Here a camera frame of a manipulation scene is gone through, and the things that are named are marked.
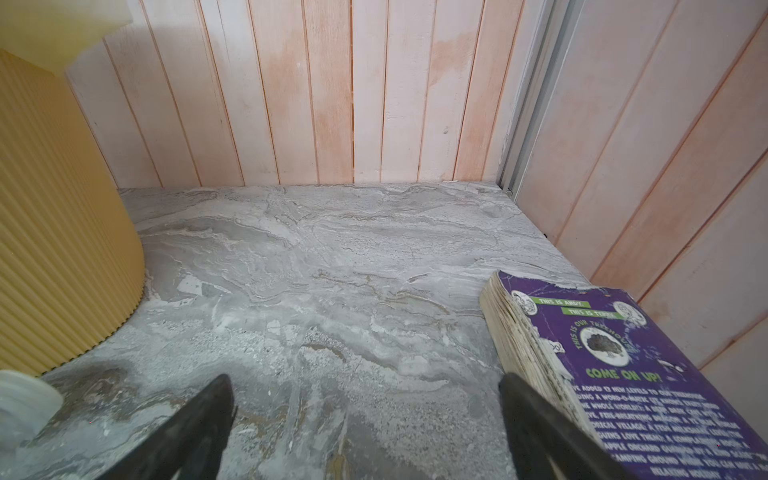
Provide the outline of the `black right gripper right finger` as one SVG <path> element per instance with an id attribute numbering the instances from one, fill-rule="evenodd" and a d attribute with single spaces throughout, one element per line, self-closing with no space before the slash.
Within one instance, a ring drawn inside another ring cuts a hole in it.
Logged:
<path id="1" fill-rule="evenodd" d="M 519 479 L 633 479 L 522 377 L 506 373 L 499 395 Z"/>

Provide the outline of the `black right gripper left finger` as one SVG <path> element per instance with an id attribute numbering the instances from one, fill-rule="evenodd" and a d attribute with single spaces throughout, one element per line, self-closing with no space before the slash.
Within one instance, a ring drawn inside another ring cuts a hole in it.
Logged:
<path id="1" fill-rule="evenodd" d="M 102 479 L 215 479 L 236 415 L 231 379 L 214 378 Z"/>

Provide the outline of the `white cap clear bottle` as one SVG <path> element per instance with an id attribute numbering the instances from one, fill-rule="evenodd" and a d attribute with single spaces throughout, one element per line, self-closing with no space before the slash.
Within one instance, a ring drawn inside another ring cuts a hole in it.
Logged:
<path id="1" fill-rule="evenodd" d="M 62 394 L 39 378 L 1 371 L 1 453 L 35 438 L 64 403 Z"/>

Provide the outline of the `yellow ribbed trash bin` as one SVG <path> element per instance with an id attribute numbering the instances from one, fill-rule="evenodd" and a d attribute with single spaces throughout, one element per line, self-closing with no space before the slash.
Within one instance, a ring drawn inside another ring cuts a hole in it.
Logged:
<path id="1" fill-rule="evenodd" d="M 66 79 L 1 56 L 1 366 L 102 343 L 144 290 L 141 241 Z"/>

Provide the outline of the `yellow plastic bin liner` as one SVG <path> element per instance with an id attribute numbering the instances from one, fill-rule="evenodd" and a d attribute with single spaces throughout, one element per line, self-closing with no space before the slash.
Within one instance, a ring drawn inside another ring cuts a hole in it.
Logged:
<path id="1" fill-rule="evenodd" d="M 83 51 L 131 22 L 125 1 L 6 0 L 1 49 L 62 74 Z"/>

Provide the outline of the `purple paperback book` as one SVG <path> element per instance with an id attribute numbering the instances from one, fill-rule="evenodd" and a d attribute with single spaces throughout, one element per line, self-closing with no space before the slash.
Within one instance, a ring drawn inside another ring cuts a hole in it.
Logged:
<path id="1" fill-rule="evenodd" d="M 480 305 L 504 374 L 633 479 L 766 477 L 765 441 L 626 292 L 497 271 Z"/>

